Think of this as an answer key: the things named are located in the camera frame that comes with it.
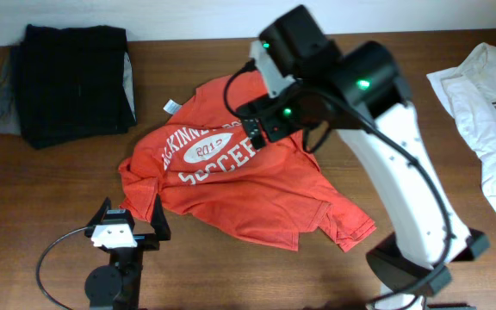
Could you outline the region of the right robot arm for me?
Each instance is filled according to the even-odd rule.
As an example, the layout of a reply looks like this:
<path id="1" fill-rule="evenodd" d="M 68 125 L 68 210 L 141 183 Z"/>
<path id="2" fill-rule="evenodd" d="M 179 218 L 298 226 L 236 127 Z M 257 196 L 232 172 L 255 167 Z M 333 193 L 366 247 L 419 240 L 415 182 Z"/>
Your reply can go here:
<path id="1" fill-rule="evenodd" d="M 426 309 L 451 280 L 449 264 L 489 246 L 450 205 L 421 138 L 412 92 L 394 56 L 368 41 L 348 54 L 297 6 L 252 42 L 244 71 L 261 74 L 264 96 L 233 110 L 256 149 L 320 125 L 366 170 L 393 232 L 367 253 L 381 282 L 367 309 Z"/>

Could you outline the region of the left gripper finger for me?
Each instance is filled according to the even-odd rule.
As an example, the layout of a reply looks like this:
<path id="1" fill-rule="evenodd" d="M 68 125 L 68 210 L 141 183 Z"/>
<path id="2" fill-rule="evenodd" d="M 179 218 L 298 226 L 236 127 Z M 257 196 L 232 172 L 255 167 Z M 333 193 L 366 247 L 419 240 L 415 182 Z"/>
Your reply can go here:
<path id="1" fill-rule="evenodd" d="M 105 214 L 111 209 L 111 200 L 106 197 L 102 203 L 102 205 L 99 207 L 99 209 L 96 211 L 95 215 L 90 219 L 88 222 L 88 226 L 96 226 L 99 225 L 104 217 Z"/>
<path id="2" fill-rule="evenodd" d="M 171 229 L 164 215 L 160 195 L 155 197 L 150 225 L 159 241 L 169 241 L 171 239 Z"/>

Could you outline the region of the folded black garment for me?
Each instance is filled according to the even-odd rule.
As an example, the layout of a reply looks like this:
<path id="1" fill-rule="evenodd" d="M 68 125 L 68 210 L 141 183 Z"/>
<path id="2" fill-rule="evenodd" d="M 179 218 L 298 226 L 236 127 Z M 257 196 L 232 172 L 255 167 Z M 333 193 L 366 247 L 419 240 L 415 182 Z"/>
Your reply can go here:
<path id="1" fill-rule="evenodd" d="M 35 149 L 136 125 L 123 28 L 27 25 L 13 85 L 22 137 Z"/>

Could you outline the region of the folded grey garment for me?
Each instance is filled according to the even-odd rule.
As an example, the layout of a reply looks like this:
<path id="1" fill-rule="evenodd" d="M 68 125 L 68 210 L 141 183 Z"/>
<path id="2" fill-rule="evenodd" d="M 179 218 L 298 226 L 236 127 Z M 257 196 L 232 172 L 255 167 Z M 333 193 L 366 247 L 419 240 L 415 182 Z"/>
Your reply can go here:
<path id="1" fill-rule="evenodd" d="M 20 136 L 21 125 L 13 84 L 17 50 L 17 46 L 10 48 L 0 71 L 0 134 Z"/>

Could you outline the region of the red orange t-shirt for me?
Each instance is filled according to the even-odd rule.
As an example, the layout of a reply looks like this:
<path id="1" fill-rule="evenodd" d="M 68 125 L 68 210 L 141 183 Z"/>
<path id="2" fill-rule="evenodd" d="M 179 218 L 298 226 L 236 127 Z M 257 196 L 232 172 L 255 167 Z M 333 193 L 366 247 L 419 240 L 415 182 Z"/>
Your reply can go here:
<path id="1" fill-rule="evenodd" d="M 267 92 L 259 73 L 218 77 L 147 134 L 119 166 L 121 207 L 150 221 L 157 205 L 189 214 L 235 238 L 294 251 L 302 233 L 323 231 L 348 251 L 374 221 L 322 175 L 294 133 L 255 148 L 229 108 Z"/>

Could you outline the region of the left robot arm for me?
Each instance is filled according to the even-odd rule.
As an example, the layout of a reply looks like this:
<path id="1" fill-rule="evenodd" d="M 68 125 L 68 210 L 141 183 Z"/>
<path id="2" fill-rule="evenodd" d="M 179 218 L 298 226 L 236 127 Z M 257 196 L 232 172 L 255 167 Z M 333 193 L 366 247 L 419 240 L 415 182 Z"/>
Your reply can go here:
<path id="1" fill-rule="evenodd" d="M 87 224 L 84 234 L 93 246 L 109 254 L 109 262 L 87 276 L 84 292 L 91 309 L 139 310 L 143 256 L 171 239 L 171 230 L 157 197 L 152 209 L 152 233 L 135 234 L 134 219 L 126 209 L 111 208 L 106 198 Z"/>

